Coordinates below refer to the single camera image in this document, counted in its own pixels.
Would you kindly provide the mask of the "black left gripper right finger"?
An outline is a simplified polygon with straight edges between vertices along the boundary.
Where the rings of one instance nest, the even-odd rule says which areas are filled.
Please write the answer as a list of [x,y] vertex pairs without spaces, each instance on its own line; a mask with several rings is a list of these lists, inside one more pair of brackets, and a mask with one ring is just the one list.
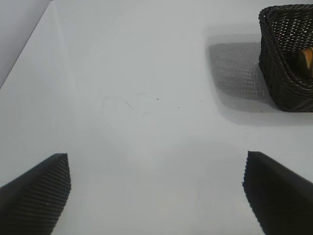
[[262,152],[249,151],[242,183],[266,235],[313,233],[313,184]]

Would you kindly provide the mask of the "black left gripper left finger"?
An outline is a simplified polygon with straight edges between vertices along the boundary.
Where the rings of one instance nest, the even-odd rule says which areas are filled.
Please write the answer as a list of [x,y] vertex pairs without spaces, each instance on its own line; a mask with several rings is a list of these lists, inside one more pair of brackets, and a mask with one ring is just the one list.
[[0,188],[0,233],[51,234],[70,191],[68,155],[48,157]]

